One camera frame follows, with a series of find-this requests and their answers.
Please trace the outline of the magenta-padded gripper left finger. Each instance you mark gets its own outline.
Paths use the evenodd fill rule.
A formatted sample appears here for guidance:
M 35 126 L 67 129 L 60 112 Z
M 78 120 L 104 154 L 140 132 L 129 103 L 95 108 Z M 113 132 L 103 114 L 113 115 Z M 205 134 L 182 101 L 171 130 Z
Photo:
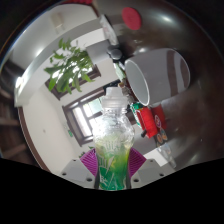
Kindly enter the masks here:
M 98 160 L 95 149 L 86 152 L 80 158 L 71 160 L 61 171 L 60 176 L 83 188 L 98 187 Z

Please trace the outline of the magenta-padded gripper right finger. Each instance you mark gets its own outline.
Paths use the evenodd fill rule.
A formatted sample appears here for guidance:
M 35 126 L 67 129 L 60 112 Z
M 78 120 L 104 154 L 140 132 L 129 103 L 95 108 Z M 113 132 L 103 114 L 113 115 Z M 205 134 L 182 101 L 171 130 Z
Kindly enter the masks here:
M 165 176 L 164 171 L 154 159 L 146 159 L 132 148 L 128 159 L 129 188 L 146 186 Z

